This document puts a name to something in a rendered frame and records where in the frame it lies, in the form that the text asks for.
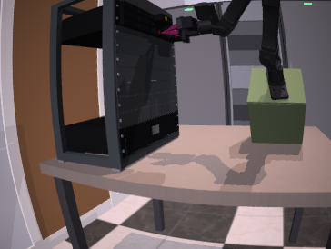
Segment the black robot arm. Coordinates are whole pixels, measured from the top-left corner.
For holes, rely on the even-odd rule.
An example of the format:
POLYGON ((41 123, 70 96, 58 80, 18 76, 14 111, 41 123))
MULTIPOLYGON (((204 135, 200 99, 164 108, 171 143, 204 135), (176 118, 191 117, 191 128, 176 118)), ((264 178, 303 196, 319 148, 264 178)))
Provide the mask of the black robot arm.
MULTIPOLYGON (((196 18, 187 16, 176 20, 176 27, 184 30, 186 37, 199 36, 200 34, 227 37, 235 29, 238 24, 237 21, 250 2, 251 0, 232 0, 220 19, 218 19, 213 3, 197 3, 194 5, 194 9, 197 19, 200 20, 198 21, 199 26, 196 24, 196 18), (197 28, 199 28, 200 34, 197 28)), ((266 76, 271 99, 288 99, 289 94, 286 88, 283 66, 281 65, 282 61, 278 55, 279 46, 277 46, 280 0, 262 0, 262 7, 263 38, 259 50, 259 61, 267 68, 266 76)))

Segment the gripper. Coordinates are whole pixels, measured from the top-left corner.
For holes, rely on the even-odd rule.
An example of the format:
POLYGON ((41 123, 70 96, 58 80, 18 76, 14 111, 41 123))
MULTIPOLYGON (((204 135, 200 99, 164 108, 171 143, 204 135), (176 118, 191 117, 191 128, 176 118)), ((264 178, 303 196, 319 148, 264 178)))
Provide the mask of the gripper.
MULTIPOLYGON (((178 18, 176 18, 176 20, 181 19, 182 16, 179 16, 178 18)), ((172 25, 171 27, 169 27, 167 30, 165 30, 164 32, 161 33, 162 35, 174 35, 174 36, 178 36, 178 37, 182 37, 183 36, 183 43, 190 43, 190 38, 185 36, 185 32, 184 30, 178 29, 176 27, 176 24, 172 25)))

